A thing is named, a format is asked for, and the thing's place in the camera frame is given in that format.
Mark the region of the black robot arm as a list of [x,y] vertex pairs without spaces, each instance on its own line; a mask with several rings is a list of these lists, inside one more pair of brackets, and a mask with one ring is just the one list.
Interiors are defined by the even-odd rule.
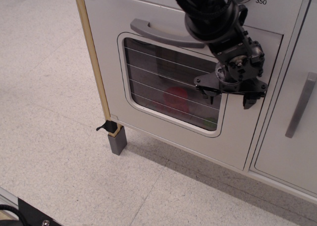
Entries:
[[176,0],[185,12],[185,26],[196,40],[206,44],[218,60],[214,72],[194,79],[204,97],[222,93],[242,95],[244,109],[265,96],[264,52],[243,24],[248,9],[236,0]]

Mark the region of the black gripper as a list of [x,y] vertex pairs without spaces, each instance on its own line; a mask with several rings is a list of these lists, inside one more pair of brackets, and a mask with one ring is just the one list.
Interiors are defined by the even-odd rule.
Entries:
[[221,77],[224,77],[223,73],[214,71],[194,78],[196,89],[202,93],[204,99],[208,99],[210,105],[213,105],[215,97],[223,93],[243,95],[243,107],[248,110],[268,89],[268,85],[257,78],[238,82],[233,79],[226,81]]

